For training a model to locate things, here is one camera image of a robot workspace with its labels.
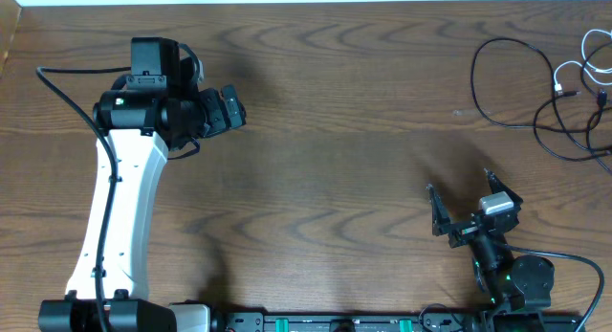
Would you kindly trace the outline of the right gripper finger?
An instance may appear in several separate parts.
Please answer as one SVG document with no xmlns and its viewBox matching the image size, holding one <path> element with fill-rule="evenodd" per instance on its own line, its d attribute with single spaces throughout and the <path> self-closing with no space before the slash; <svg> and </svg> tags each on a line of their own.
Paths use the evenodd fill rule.
<svg viewBox="0 0 612 332">
<path fill-rule="evenodd" d="M 523 203 L 523 199 L 517 194 L 515 193 L 513 190 L 511 190 L 509 187 L 507 187 L 497 176 L 496 174 L 488 169 L 484 169 L 485 174 L 486 174 L 486 178 L 489 184 L 489 187 L 492 191 L 491 194 L 497 193 L 497 192 L 501 192 L 501 191 L 505 191 L 509 194 L 509 196 L 511 197 L 511 199 L 514 201 L 514 205 L 518 206 L 521 205 Z"/>
<path fill-rule="evenodd" d="M 432 234 L 435 236 L 449 234 L 451 231 L 451 220 L 448 210 L 432 184 L 428 184 L 426 190 L 429 194 L 429 203 L 432 208 Z"/>
</svg>

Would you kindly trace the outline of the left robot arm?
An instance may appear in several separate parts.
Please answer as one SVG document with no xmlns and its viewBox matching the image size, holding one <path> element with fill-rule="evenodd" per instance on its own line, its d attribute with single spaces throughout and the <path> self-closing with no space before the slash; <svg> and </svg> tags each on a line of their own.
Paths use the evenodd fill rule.
<svg viewBox="0 0 612 332">
<path fill-rule="evenodd" d="M 43 331 L 222 331 L 222 314 L 200 302 L 149 300 L 152 212 L 167 163 L 200 142 L 243 126 L 234 87 L 201 89 L 204 68 L 184 43 L 135 37 L 131 63 L 83 119 L 97 138 L 97 179 L 76 267 L 62 299 L 39 308 Z"/>
</svg>

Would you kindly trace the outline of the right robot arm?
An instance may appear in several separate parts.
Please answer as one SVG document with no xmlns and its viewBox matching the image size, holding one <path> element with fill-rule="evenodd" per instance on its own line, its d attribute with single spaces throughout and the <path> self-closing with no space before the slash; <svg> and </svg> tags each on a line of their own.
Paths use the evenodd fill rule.
<svg viewBox="0 0 612 332">
<path fill-rule="evenodd" d="M 462 222 L 453 222 L 434 186 L 429 185 L 432 234 L 446 235 L 451 248 L 467 246 L 474 275 L 493 304 L 503 312 L 528 312 L 551 306 L 555 267 L 547 258 L 529 251 L 514 256 L 505 234 L 519 224 L 523 199 L 493 172 L 485 171 L 491 194 L 482 197 L 478 210 Z"/>
</svg>

